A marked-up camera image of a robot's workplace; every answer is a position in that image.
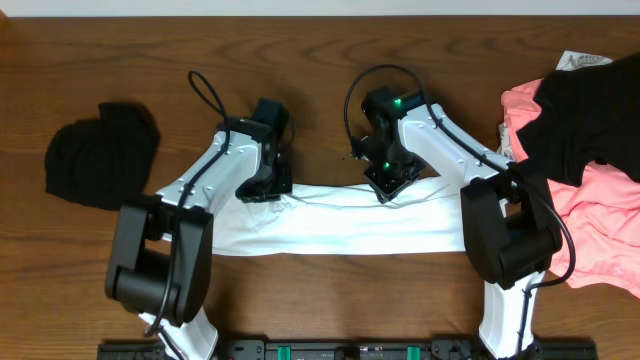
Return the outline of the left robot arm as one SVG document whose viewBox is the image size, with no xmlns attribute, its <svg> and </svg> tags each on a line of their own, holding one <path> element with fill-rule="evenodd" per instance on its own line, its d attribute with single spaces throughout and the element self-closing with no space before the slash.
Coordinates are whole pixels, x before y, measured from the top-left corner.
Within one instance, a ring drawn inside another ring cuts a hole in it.
<svg viewBox="0 0 640 360">
<path fill-rule="evenodd" d="M 148 322 L 173 359 L 211 359 L 218 332 L 206 317 L 214 219 L 225 204 L 275 201 L 292 190 L 279 158 L 288 116 L 232 120 L 172 184 L 119 212 L 105 292 Z"/>
</svg>

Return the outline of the white t-shirt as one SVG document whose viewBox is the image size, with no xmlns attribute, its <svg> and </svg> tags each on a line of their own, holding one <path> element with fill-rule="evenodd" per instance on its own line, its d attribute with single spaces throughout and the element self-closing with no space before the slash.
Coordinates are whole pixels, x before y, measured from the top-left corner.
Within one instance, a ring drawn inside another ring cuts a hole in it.
<svg viewBox="0 0 640 360">
<path fill-rule="evenodd" d="M 263 203 L 230 197 L 214 215 L 212 251 L 224 256 L 390 255 L 464 251 L 459 190 L 419 179 L 382 204 L 366 184 L 296 184 Z"/>
</svg>

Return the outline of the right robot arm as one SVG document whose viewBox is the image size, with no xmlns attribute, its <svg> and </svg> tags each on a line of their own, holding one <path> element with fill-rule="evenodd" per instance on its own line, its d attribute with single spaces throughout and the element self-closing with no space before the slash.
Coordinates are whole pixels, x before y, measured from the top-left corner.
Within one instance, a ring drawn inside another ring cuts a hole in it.
<svg viewBox="0 0 640 360">
<path fill-rule="evenodd" d="M 421 93 L 370 91 L 361 110 L 373 128 L 354 139 L 356 155 L 370 162 L 365 176 L 381 203 L 393 200 L 426 166 L 447 179 L 460 197 L 466 255 L 484 281 L 479 338 L 494 359 L 516 359 L 534 343 L 535 284 L 544 278 L 562 236 L 545 181 L 524 173 L 533 187 L 513 180 L 517 166 L 458 127 Z"/>
</svg>

